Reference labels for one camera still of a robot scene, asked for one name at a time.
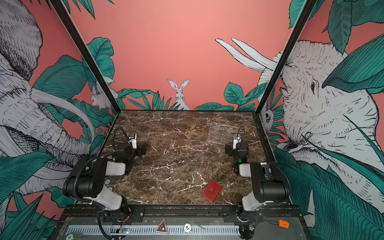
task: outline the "rabbit ear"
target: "rabbit ear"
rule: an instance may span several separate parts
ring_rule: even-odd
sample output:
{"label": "rabbit ear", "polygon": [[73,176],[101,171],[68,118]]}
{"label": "rabbit ear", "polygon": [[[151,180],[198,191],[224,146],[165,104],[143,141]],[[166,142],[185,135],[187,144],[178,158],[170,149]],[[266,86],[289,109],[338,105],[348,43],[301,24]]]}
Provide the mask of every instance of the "rabbit ear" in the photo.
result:
{"label": "rabbit ear", "polygon": [[178,90],[177,84],[176,84],[173,80],[171,80],[171,79],[169,79],[169,78],[167,78],[167,80],[168,80],[168,82],[169,82],[169,85],[170,85],[173,89]]}
{"label": "rabbit ear", "polygon": [[181,87],[180,87],[180,89],[183,89],[183,88],[185,88],[188,84],[189,84],[189,79],[187,79],[187,80],[184,80],[183,81],[183,83],[181,84]]}
{"label": "rabbit ear", "polygon": [[95,88],[95,86],[92,87],[92,94],[96,95],[96,88]]}

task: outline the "red wallet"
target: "red wallet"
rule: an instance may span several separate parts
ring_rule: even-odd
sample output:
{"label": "red wallet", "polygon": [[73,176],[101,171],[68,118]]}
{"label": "red wallet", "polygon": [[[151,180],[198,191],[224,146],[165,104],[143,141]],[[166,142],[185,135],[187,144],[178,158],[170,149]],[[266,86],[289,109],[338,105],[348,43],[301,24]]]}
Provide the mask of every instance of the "red wallet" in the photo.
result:
{"label": "red wallet", "polygon": [[203,193],[201,193],[201,195],[203,195],[204,198],[208,199],[208,201],[213,203],[222,189],[223,187],[220,184],[211,180],[205,186]]}

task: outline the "orange plastic clip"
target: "orange plastic clip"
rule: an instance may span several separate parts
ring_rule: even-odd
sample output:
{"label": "orange plastic clip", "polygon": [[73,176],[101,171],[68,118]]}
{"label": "orange plastic clip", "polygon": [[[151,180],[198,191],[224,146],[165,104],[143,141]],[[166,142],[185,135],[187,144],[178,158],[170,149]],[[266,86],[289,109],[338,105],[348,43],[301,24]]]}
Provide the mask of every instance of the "orange plastic clip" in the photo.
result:
{"label": "orange plastic clip", "polygon": [[284,220],[279,220],[279,227],[289,228],[289,223]]}

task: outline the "marble surface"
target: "marble surface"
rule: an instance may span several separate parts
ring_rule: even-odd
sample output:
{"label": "marble surface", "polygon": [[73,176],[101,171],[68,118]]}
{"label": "marble surface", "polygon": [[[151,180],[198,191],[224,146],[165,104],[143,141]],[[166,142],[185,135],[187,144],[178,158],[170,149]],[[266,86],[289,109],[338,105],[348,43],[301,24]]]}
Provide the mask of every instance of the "marble surface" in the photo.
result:
{"label": "marble surface", "polygon": [[[265,161],[252,113],[123,111],[114,129],[136,133],[147,154],[128,176],[108,177],[107,186],[132,204],[211,204],[201,193],[212,179],[223,186],[214,204],[236,204],[252,184],[232,172],[233,157],[225,155],[224,145],[207,141],[210,122],[243,125],[248,161]],[[101,156],[113,152],[111,139]],[[124,140],[121,131],[115,140]]]}

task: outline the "triangular black sticker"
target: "triangular black sticker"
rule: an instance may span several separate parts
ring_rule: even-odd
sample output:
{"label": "triangular black sticker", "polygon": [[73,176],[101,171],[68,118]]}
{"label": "triangular black sticker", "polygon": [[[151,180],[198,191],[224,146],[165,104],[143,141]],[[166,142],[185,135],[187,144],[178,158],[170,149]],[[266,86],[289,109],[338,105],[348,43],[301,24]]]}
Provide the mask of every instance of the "triangular black sticker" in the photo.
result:
{"label": "triangular black sticker", "polygon": [[166,225],[166,220],[163,219],[163,221],[160,223],[160,225],[157,227],[156,232],[158,233],[168,233],[167,231],[167,225]]}

